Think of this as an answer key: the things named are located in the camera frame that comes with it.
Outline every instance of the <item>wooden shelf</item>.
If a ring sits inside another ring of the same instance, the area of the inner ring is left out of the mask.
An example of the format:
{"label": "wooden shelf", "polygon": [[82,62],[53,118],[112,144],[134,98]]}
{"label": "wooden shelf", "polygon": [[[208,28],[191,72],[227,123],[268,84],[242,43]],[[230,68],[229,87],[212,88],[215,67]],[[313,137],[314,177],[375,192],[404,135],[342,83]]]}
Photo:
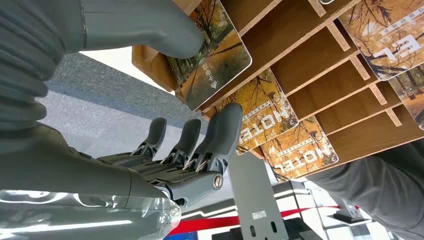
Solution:
{"label": "wooden shelf", "polygon": [[243,37],[252,56],[252,65],[204,103],[208,111],[217,103],[293,51],[325,28],[360,0],[337,0],[325,6],[327,14],[319,17],[308,1],[282,1]]}
{"label": "wooden shelf", "polygon": [[392,86],[390,86],[387,81],[377,83],[377,87],[387,100],[387,104],[381,105],[373,92],[369,88],[366,88],[316,114],[315,117],[318,119],[318,122],[327,136],[402,104],[401,100],[392,89]]}
{"label": "wooden shelf", "polygon": [[151,62],[143,61],[144,47],[144,45],[132,47],[132,64],[168,92],[177,89],[177,80],[167,57],[159,53]]}
{"label": "wooden shelf", "polygon": [[424,138],[424,131],[418,127],[404,105],[393,108],[393,112],[402,123],[401,126],[396,127],[386,112],[382,112],[328,136],[339,161],[304,177]]}
{"label": "wooden shelf", "polygon": [[227,14],[240,36],[247,33],[282,0],[222,0]]}
{"label": "wooden shelf", "polygon": [[347,61],[287,99],[300,120],[309,118],[378,82],[374,76],[363,80],[355,66]]}
{"label": "wooden shelf", "polygon": [[360,52],[354,43],[343,51],[327,28],[313,35],[288,55],[271,66],[286,96],[294,94],[349,61]]}
{"label": "wooden shelf", "polygon": [[[200,107],[203,117],[210,120],[216,104],[271,68],[298,118],[316,116],[339,155],[339,162],[326,168],[423,138],[424,131],[390,84],[376,78],[337,19],[360,1],[222,0],[252,65]],[[164,55],[135,46],[132,57],[138,69],[185,103]],[[260,147],[251,152],[264,158]]]}

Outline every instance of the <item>card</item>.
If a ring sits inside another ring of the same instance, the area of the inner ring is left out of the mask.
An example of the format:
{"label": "card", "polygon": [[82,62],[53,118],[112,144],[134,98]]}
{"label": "card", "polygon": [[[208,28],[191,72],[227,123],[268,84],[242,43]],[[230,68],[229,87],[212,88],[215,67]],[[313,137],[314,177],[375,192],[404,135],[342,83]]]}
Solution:
{"label": "card", "polygon": [[203,0],[190,15],[203,32],[198,54],[168,57],[182,95],[196,110],[252,64],[252,57],[219,0]]}
{"label": "card", "polygon": [[339,161],[315,116],[260,147],[280,183]]}
{"label": "card", "polygon": [[424,64],[388,81],[403,105],[424,130]]}
{"label": "card", "polygon": [[299,123],[270,68],[227,97],[216,109],[220,112],[229,103],[238,103],[243,108],[243,122],[236,148],[238,155],[262,145]]}
{"label": "card", "polygon": [[363,0],[339,20],[380,80],[424,62],[421,0]]}

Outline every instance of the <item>robotic hand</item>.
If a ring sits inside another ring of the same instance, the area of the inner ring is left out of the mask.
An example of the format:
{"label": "robotic hand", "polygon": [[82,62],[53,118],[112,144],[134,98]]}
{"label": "robotic hand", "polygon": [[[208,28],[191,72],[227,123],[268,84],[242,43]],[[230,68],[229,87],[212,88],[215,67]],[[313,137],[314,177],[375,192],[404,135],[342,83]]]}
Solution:
{"label": "robotic hand", "polygon": [[221,188],[240,135],[237,104],[211,119],[193,155],[200,121],[189,120],[161,161],[152,158],[165,135],[163,118],[152,122],[134,152],[98,159],[37,122],[46,109],[35,97],[47,95],[44,81],[64,54],[136,44],[176,58],[196,54],[203,35],[171,0],[2,0],[0,26],[0,195],[19,190],[170,198],[186,207]]}

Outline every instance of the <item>fluorescent light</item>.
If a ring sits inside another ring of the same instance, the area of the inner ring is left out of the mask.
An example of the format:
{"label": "fluorescent light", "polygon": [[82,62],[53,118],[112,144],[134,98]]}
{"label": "fluorescent light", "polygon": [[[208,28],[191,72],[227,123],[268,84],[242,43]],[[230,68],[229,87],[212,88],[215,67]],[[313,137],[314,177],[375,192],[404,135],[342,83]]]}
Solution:
{"label": "fluorescent light", "polygon": [[288,195],[291,193],[293,193],[293,190],[282,191],[282,192],[274,194],[274,198],[282,197],[284,195]]}
{"label": "fluorescent light", "polygon": [[86,229],[86,228],[96,228],[96,227],[105,227],[105,226],[116,226],[116,225],[132,224],[132,223],[133,222],[130,220],[121,220],[121,221],[103,221],[103,222],[56,225],[56,226],[40,224],[40,225],[33,225],[33,226],[19,227],[19,228],[0,228],[0,233],[6,234],[6,235],[12,234],[12,233],[38,233],[38,232],[50,232],[50,231],[70,230],[70,229]]}
{"label": "fluorescent light", "polygon": [[206,218],[206,217],[209,217],[209,216],[212,216],[212,215],[215,215],[215,214],[220,214],[220,213],[230,211],[230,210],[237,210],[237,207],[236,206],[229,206],[229,207],[222,208],[222,209],[219,209],[219,210],[216,210],[216,211],[211,211],[211,212],[208,212],[208,213],[204,213],[202,211],[196,211],[196,212],[182,216],[181,219],[190,218],[190,217],[193,217],[193,216],[196,216],[196,215],[201,215],[202,217]]}
{"label": "fluorescent light", "polygon": [[84,207],[88,207],[88,208],[98,208],[98,207],[102,207],[100,205],[86,205],[84,204],[81,199],[80,199],[80,195],[78,193],[74,193],[73,194],[73,198],[81,205],[83,205]]}
{"label": "fluorescent light", "polygon": [[58,193],[56,193],[56,196],[54,196],[52,199],[47,200],[47,201],[43,201],[43,202],[37,202],[37,201],[9,201],[9,200],[3,200],[3,199],[0,198],[0,203],[6,203],[6,204],[49,204],[49,203],[53,203],[53,202],[59,201],[59,200],[63,199],[64,197],[66,197],[67,195],[68,195],[68,193],[66,193],[66,192],[58,192]]}
{"label": "fluorescent light", "polygon": [[12,237],[14,237],[14,236],[15,236],[15,235],[13,235],[13,234],[11,234],[11,233],[0,234],[0,240],[8,239],[8,238],[12,238]]}
{"label": "fluorescent light", "polygon": [[[284,196],[284,195],[287,195],[287,194],[291,194],[291,193],[293,193],[293,190],[287,190],[287,191],[279,192],[279,193],[274,194],[274,198],[278,198],[278,197],[281,197],[281,196]],[[208,212],[208,213],[204,213],[203,211],[196,211],[196,212],[182,216],[181,219],[190,218],[190,217],[193,217],[193,216],[196,216],[196,215],[200,215],[204,218],[207,218],[207,217],[213,216],[215,214],[220,214],[220,213],[230,211],[230,210],[237,210],[237,207],[236,206],[229,206],[229,207],[218,209],[218,210],[211,211],[211,212]]]}

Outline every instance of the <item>autumn tree picture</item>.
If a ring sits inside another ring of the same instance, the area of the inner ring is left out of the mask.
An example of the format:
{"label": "autumn tree picture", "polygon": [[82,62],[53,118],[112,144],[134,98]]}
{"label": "autumn tree picture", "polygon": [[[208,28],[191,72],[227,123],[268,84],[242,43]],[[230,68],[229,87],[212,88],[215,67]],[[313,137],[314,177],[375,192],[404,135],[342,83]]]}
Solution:
{"label": "autumn tree picture", "polygon": [[168,60],[187,105],[195,110],[250,66],[252,58],[219,0],[203,0],[190,18],[203,33],[203,45],[191,58]]}
{"label": "autumn tree picture", "polygon": [[279,182],[303,176],[339,160],[314,116],[266,142],[261,149]]}
{"label": "autumn tree picture", "polygon": [[219,103],[221,111],[229,103],[243,108],[243,122],[237,153],[243,154],[294,128],[298,117],[270,68],[250,80]]}
{"label": "autumn tree picture", "polygon": [[424,65],[390,79],[389,83],[419,128],[424,130]]}
{"label": "autumn tree picture", "polygon": [[423,7],[423,0],[363,0],[339,20],[376,76],[388,80],[424,62]]}

